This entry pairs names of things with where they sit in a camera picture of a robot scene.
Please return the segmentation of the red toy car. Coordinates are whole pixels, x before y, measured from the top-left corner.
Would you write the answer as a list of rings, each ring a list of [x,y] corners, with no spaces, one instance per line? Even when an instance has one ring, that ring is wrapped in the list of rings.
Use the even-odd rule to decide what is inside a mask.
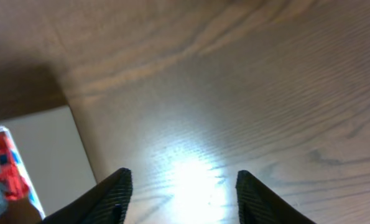
[[[10,201],[26,198],[30,191],[20,175],[11,147],[8,136],[0,132],[0,216],[7,210]]]

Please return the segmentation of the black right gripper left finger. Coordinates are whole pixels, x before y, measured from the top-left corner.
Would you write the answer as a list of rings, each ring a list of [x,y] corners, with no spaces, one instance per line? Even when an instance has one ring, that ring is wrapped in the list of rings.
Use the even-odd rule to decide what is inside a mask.
[[[41,224],[123,224],[131,195],[131,171],[120,168]]]

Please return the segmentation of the white cardboard box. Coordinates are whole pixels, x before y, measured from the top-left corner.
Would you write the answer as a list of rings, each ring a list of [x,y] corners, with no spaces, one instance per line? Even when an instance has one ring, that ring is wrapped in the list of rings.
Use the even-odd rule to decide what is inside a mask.
[[[30,187],[29,199],[45,218],[96,185],[71,109],[61,106],[0,121]]]

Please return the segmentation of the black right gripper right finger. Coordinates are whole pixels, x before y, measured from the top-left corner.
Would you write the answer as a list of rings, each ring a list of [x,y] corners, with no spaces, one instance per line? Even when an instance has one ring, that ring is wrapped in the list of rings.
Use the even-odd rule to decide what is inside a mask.
[[[236,179],[240,224],[314,224],[247,170]]]

